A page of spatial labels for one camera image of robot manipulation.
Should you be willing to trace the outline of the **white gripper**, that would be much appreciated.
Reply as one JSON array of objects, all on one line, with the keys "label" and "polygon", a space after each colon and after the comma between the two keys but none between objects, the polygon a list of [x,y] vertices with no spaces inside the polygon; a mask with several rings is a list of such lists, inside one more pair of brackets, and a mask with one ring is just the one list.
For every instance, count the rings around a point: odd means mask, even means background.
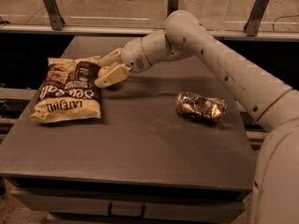
[{"label": "white gripper", "polygon": [[146,37],[136,38],[128,42],[122,49],[115,49],[104,56],[98,65],[100,67],[109,66],[108,70],[94,81],[95,86],[100,89],[124,81],[129,77],[130,70],[133,73],[149,70],[152,66],[150,40]]}]

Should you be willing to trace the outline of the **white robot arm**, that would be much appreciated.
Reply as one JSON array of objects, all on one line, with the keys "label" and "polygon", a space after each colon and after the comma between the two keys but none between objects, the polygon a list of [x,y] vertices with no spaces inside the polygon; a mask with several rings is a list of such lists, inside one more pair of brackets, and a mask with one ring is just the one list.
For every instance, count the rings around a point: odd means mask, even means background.
[{"label": "white robot arm", "polygon": [[154,64],[198,57],[268,135],[256,163],[250,224],[299,224],[299,91],[210,35],[193,14],[171,13],[163,30],[100,60],[95,80],[109,87]]}]

